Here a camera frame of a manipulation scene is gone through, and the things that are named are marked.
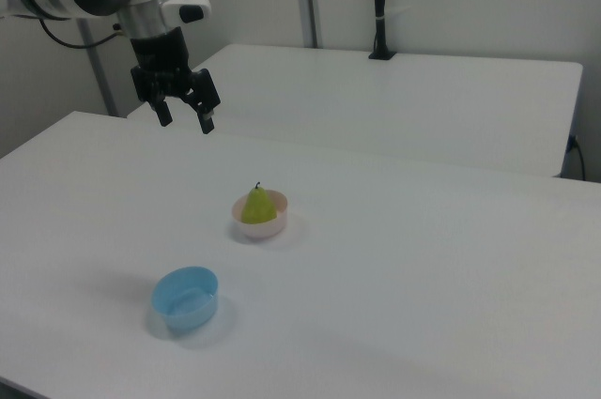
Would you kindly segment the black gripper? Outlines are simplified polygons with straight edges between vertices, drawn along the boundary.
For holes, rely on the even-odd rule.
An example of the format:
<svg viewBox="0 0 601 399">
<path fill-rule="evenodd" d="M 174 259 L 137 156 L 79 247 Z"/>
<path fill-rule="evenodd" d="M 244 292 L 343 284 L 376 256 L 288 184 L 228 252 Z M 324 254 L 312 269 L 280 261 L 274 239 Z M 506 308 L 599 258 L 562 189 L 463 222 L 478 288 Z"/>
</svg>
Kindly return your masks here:
<svg viewBox="0 0 601 399">
<path fill-rule="evenodd" d="M 189 52 L 180 27 L 152 38 L 131 40 L 137 65 L 131 77 L 138 100 L 155 112 L 162 127 L 173 118 L 165 96 L 186 98 L 198 117 L 201 130 L 214 130 L 214 109 L 221 99 L 207 69 L 196 72 L 189 68 Z"/>
</svg>

